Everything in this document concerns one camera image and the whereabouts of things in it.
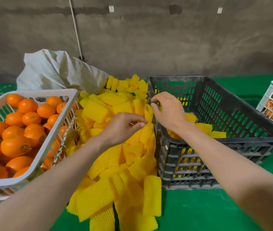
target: white sack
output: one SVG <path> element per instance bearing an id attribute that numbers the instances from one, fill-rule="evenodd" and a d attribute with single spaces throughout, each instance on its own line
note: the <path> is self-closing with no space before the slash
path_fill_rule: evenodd
<path id="1" fill-rule="evenodd" d="M 25 54 L 24 63 L 25 68 L 17 78 L 19 91 L 75 88 L 97 94 L 109 77 L 66 51 L 42 49 Z"/>

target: gray wall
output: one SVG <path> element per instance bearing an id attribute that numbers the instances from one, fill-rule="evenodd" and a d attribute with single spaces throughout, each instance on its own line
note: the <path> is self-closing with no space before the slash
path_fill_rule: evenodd
<path id="1" fill-rule="evenodd" d="M 273 0 L 73 2 L 85 58 L 111 75 L 273 74 Z M 42 48 L 78 57 L 69 1 L 0 0 L 0 82 Z"/>

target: black plastic crate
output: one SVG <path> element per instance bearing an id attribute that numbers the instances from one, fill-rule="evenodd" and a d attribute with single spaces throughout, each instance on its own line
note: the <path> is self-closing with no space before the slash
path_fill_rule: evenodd
<path id="1" fill-rule="evenodd" d="M 148 99 L 163 91 L 179 98 L 185 112 L 214 131 L 227 132 L 217 139 L 260 164 L 273 152 L 273 122 L 252 106 L 206 76 L 149 76 Z M 154 118 L 157 167 L 163 189 L 221 188 L 206 165 L 184 140 L 170 137 Z"/>

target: crate rim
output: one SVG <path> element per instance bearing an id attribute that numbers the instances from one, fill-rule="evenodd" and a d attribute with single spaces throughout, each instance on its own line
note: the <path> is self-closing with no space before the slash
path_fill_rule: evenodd
<path id="1" fill-rule="evenodd" d="M 48 134 L 48 136 L 46 137 L 44 143 L 41 145 L 36 157 L 34 158 L 33 162 L 31 163 L 31 166 L 29 167 L 29 169 L 23 175 L 21 175 L 19 177 L 0 179 L 0 188 L 6 188 L 6 187 L 13 186 L 13 185 L 19 186 L 20 182 L 24 181 L 24 179 L 26 179 L 30 174 L 33 173 L 33 171 L 35 170 L 38 162 L 41 160 L 41 157 L 44 154 L 44 151 L 46 149 L 48 149 L 53 144 L 53 142 L 51 142 L 50 140 L 55 139 L 55 136 L 57 135 L 57 133 L 58 133 L 60 127 L 61 127 L 61 125 L 58 125 L 58 124 L 62 123 L 63 122 L 63 120 L 62 120 L 63 117 L 66 117 L 68 115 L 68 112 L 70 111 L 70 105 L 75 101 L 75 98 L 77 97 L 77 94 L 78 94 L 78 90 L 74 89 L 74 88 L 39 90 L 39 92 L 43 92 L 43 91 L 46 91 L 46 92 L 49 92 L 49 91 L 63 91 L 63 90 L 70 90 L 70 91 L 72 91 L 74 93 L 72 94 L 72 97 L 69 98 L 69 100 L 67 102 L 67 105 L 64 108 L 64 111 L 61 112 L 61 114 L 59 115 L 58 119 L 56 120 L 56 122 L 54 124 L 54 126 L 57 126 L 57 128 L 56 129 L 54 129 L 54 128 L 51 129 L 51 131 Z M 7 93 L 4 93 L 3 95 L 1 95 L 0 99 L 7 96 L 8 94 L 17 94 L 18 92 L 32 93 L 32 92 L 35 92 L 35 91 L 10 91 L 10 92 L 7 92 Z"/>
<path id="2" fill-rule="evenodd" d="M 165 77 L 173 77 L 175 79 L 182 79 L 182 77 L 203 77 L 205 79 L 209 79 L 212 82 L 214 82 L 217 86 L 220 86 L 221 88 L 225 89 L 226 92 L 229 95 L 235 96 L 236 98 L 238 98 L 239 100 L 241 100 L 244 105 L 247 106 L 247 108 L 252 109 L 257 111 L 257 115 L 259 116 L 259 118 L 262 118 L 266 121 L 269 121 L 269 123 L 273 124 L 273 122 L 271 122 L 270 120 L 268 120 L 261 112 L 259 112 L 258 110 L 256 110 L 254 107 L 252 107 L 250 104 L 248 104 L 246 101 L 240 99 L 237 95 L 235 95 L 234 93 L 230 92 L 229 90 L 227 90 L 226 88 L 224 88 L 223 86 L 221 86 L 219 83 L 217 83 L 215 80 L 211 79 L 208 76 L 205 75 L 152 75 L 152 76 L 148 76 L 147 77 L 147 82 L 148 82 L 148 93 L 150 93 L 150 97 L 153 97 L 155 95 L 154 93 L 154 88 L 151 84 L 151 78 L 165 78 Z M 174 144 L 187 144 L 188 143 L 184 140 L 177 140 L 172 138 L 171 136 L 169 136 L 166 128 L 164 126 L 162 126 L 159 122 L 158 122 L 159 127 L 161 128 L 163 137 L 166 138 L 169 142 L 174 143 Z M 251 138 L 215 138 L 216 140 L 218 140 L 220 143 L 263 143 L 263 142 L 273 142 L 273 137 L 251 137 Z"/>

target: hand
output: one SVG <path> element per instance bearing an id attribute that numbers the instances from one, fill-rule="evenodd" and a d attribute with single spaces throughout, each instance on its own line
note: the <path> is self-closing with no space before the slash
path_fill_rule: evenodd
<path id="1" fill-rule="evenodd" d="M 165 128 L 179 134 L 182 125 L 187 123 L 184 108 L 176 97 L 168 92 L 158 93 L 151 99 L 150 104 L 157 121 Z M 154 103 L 159 101 L 162 105 L 162 112 Z"/>
<path id="2" fill-rule="evenodd" d="M 135 113 L 117 113 L 104 131 L 99 135 L 107 148 L 125 142 L 135 132 L 142 129 L 148 121 Z"/>

